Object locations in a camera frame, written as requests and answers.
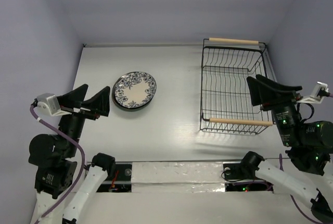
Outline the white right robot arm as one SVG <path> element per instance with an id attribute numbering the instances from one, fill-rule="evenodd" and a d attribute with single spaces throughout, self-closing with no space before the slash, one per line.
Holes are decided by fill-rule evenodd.
<path id="1" fill-rule="evenodd" d="M 274 169 L 261 155 L 249 151 L 240 162 L 240 174 L 249 179 L 260 178 L 286 190 L 302 201 L 321 223 L 332 223 L 332 122 L 309 122 L 302 118 L 300 106 L 314 109 L 329 97 L 327 85 L 318 82 L 312 95 L 300 95 L 301 86 L 279 84 L 262 75 L 247 77 L 251 104 L 271 111 L 279 136 L 292 164 L 315 184 L 305 184 Z"/>

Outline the blue floral pattern plate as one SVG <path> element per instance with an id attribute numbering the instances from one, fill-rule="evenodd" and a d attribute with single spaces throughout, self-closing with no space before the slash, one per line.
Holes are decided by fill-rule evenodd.
<path id="1" fill-rule="evenodd" d="M 148 106 L 157 90 L 155 78 L 143 71 L 121 76 L 113 85 L 111 98 L 122 110 L 137 111 Z"/>

